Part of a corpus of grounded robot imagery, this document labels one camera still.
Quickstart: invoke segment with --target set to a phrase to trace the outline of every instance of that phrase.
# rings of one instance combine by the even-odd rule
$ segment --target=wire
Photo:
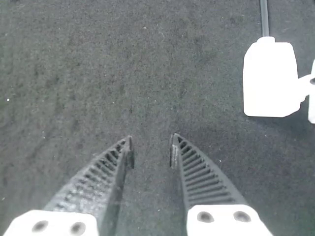
[[[269,20],[268,20],[268,5],[267,0],[260,0],[260,14],[261,14],[261,30],[262,36],[269,36]]]

